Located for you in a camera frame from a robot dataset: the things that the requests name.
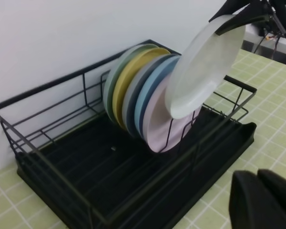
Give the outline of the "second arm gripper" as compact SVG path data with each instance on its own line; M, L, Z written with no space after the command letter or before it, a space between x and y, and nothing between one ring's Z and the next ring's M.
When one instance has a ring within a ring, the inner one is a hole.
M222 35L233 29L247 24L262 22L259 34L266 32L273 35L281 35L286 39L286 0L261 0L261 2L250 2L250 0L226 0L220 10L209 20L235 13L244 8L215 31L216 35Z

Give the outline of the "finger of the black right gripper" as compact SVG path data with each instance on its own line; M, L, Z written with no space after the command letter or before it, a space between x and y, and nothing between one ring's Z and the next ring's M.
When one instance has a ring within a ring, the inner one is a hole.
M286 179L268 169L260 169L258 178L286 211Z

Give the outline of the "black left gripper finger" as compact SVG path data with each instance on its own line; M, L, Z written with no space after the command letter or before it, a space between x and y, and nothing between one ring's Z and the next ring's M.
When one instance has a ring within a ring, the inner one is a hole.
M233 173L229 216L233 229L286 229L286 211L249 171Z

